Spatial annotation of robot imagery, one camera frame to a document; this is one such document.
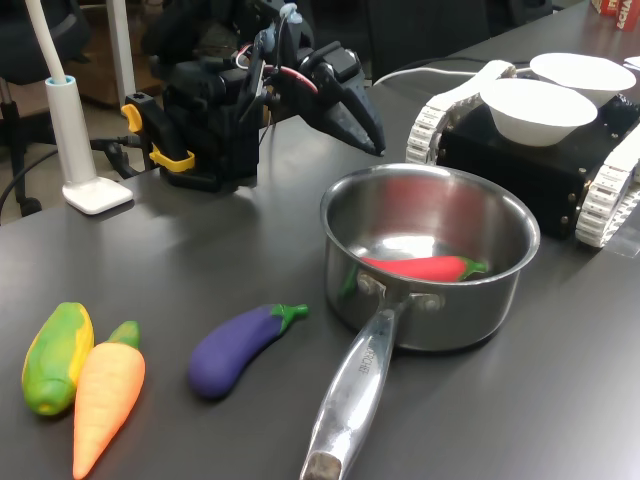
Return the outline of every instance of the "purple eggplant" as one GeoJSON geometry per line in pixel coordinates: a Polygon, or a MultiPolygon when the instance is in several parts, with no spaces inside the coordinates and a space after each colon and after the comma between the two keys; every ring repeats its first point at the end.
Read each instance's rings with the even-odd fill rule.
{"type": "Polygon", "coordinates": [[[189,364],[189,384],[206,398],[225,396],[260,351],[279,338],[306,305],[264,305],[226,321],[196,347],[189,364]]]}

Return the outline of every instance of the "white bowl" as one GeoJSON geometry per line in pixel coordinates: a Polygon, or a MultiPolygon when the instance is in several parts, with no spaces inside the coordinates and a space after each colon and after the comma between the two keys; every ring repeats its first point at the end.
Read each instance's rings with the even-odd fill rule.
{"type": "Polygon", "coordinates": [[[581,93],[598,108],[636,84],[635,75],[617,63],[573,53],[538,55],[531,60],[531,70],[543,80],[581,93]]]}
{"type": "Polygon", "coordinates": [[[496,80],[480,96],[491,108],[498,131],[531,147],[555,145],[598,116],[595,105],[579,93],[537,80],[496,80]]]}

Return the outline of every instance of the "red chili pepper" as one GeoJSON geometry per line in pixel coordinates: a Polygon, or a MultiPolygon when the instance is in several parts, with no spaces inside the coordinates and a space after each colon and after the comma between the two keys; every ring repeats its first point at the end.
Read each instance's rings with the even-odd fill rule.
{"type": "Polygon", "coordinates": [[[403,277],[431,282],[459,282],[472,273],[485,273],[487,266],[464,257],[428,257],[408,260],[376,260],[363,257],[369,265],[403,277]]]}

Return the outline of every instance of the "saucepan rim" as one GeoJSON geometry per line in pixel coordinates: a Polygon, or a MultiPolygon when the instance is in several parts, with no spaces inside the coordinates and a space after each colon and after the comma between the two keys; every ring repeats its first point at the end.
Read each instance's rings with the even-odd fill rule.
{"type": "Polygon", "coordinates": [[[320,202],[320,215],[322,219],[322,226],[324,228],[325,234],[329,239],[347,256],[349,256],[352,260],[360,264],[362,267],[365,267],[368,270],[372,270],[374,272],[380,273],[382,275],[386,275],[387,277],[394,278],[396,280],[403,280],[413,282],[415,284],[420,285],[443,285],[447,287],[470,287],[474,285],[482,285],[487,283],[493,283],[503,278],[509,277],[514,273],[522,270],[530,261],[533,259],[535,254],[538,251],[540,246],[540,227],[538,226],[538,222],[535,217],[531,213],[531,211],[527,208],[527,206],[522,203],[522,201],[513,195],[508,190],[502,188],[500,185],[497,185],[489,180],[486,180],[482,177],[474,175],[472,173],[463,172],[462,170],[456,170],[454,168],[445,168],[431,165],[417,165],[410,163],[389,163],[385,165],[377,165],[374,167],[364,168],[361,170],[356,170],[338,180],[334,183],[322,196],[322,201],[320,202]],[[346,248],[333,234],[331,227],[329,226],[329,220],[327,218],[327,211],[329,209],[329,205],[333,201],[333,199],[338,195],[340,191],[347,188],[351,183],[356,180],[363,179],[364,177],[375,177],[382,174],[387,174],[388,172],[419,172],[419,173],[431,173],[434,176],[450,176],[451,174],[465,178],[472,182],[476,182],[480,185],[484,185],[488,187],[490,190],[494,190],[497,194],[502,194],[503,198],[507,200],[513,207],[521,211],[523,221],[526,224],[530,231],[529,235],[529,246],[526,255],[513,267],[509,270],[501,272],[497,275],[493,275],[491,277],[482,278],[479,280],[470,280],[464,282],[432,282],[426,280],[420,280],[413,277],[405,277],[402,275],[396,275],[394,273],[387,272],[380,268],[374,267],[373,265],[369,265],[365,263],[360,257],[355,255],[351,250],[346,248]]]}

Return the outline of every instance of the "yellow clamp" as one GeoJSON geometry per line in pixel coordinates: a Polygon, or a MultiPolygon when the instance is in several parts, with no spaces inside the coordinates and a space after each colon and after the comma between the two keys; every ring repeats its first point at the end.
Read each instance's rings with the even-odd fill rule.
{"type": "Polygon", "coordinates": [[[149,158],[151,158],[151,160],[153,160],[158,165],[162,165],[167,170],[170,170],[174,173],[181,173],[185,170],[193,168],[196,164],[196,156],[189,150],[187,150],[187,153],[189,154],[189,156],[184,160],[171,160],[169,157],[165,157],[162,153],[160,153],[158,147],[153,145],[153,152],[149,154],[149,158]]]}
{"type": "Polygon", "coordinates": [[[129,131],[139,133],[142,131],[142,117],[136,107],[131,104],[123,105],[120,109],[122,114],[129,120],[129,131]]]}
{"type": "MultiPolygon", "coordinates": [[[[121,110],[124,116],[127,117],[127,120],[129,120],[129,131],[131,133],[140,133],[142,131],[142,117],[140,116],[138,109],[134,105],[127,104],[123,105],[121,110]]],[[[149,158],[158,165],[162,165],[167,170],[174,173],[181,173],[193,168],[196,164],[195,155],[189,150],[187,150],[187,153],[189,156],[184,160],[171,160],[169,157],[160,153],[158,147],[153,145],[153,152],[149,154],[149,158]]]]}

